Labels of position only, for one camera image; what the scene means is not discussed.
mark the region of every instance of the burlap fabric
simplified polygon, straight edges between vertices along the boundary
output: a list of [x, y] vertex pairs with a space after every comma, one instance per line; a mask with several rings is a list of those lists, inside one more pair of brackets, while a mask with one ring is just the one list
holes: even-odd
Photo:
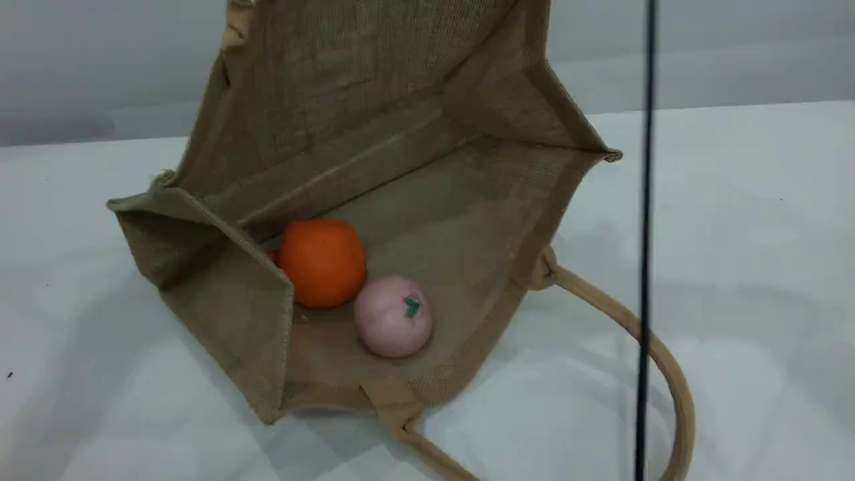
[[[528, 289], [558, 283], [637, 335], [548, 249], [584, 174], [620, 157], [545, 61], [548, 2], [244, 0], [228, 20], [179, 168], [109, 202], [139, 270], [265, 423], [375, 413], [445, 476], [474, 479], [415, 422], [466, 386]], [[436, 329], [417, 355], [367, 352], [350, 306], [293, 304], [261, 244], [320, 215], [354, 226], [370, 276], [425, 286]], [[665, 477], [680, 479], [691, 396], [661, 342], [652, 357], [678, 418]]]

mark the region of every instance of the pink ball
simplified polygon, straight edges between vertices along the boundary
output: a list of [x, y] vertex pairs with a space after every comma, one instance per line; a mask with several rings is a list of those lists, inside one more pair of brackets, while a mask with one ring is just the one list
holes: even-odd
[[433, 332], [433, 311], [422, 287], [403, 276], [369, 281], [353, 307], [357, 331], [375, 354], [403, 358], [418, 351]]

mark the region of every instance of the bag handle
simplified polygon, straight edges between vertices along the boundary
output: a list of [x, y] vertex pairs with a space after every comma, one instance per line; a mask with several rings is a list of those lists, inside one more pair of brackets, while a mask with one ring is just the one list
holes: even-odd
[[[558, 265], [551, 249], [547, 249], [542, 258], [546, 267], [543, 272], [545, 275], [542, 277], [545, 282], [534, 288], [557, 284], [614, 319], [636, 341], [639, 340], [641, 323], [632, 311], [590, 282]], [[668, 382], [671, 397], [674, 398], [676, 417], [671, 458], [661, 479], [683, 481], [688, 474], [694, 448], [695, 416], [692, 392], [689, 390], [680, 365], [656, 335], [651, 335], [650, 357]], [[416, 432], [416, 422], [422, 416], [424, 406], [405, 381], [400, 379], [369, 381], [363, 383], [362, 388], [389, 434], [398, 439], [425, 464], [450, 481], [478, 480], [474, 474], [454, 461], [442, 449]]]

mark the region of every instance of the orange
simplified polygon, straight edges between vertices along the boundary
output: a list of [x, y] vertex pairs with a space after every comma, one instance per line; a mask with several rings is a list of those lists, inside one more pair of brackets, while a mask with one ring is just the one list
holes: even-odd
[[294, 299], [306, 307], [341, 306], [365, 281], [363, 245], [340, 219], [289, 223], [276, 260], [294, 284]]

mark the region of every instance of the white backdrop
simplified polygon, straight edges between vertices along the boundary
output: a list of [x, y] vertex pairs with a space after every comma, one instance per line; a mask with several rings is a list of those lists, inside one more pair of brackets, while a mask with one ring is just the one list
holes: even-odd
[[[187, 134], [225, 0], [0, 0], [0, 145]], [[661, 0], [663, 107], [855, 98], [855, 1]], [[553, 0], [590, 113], [640, 107], [642, 0]]]

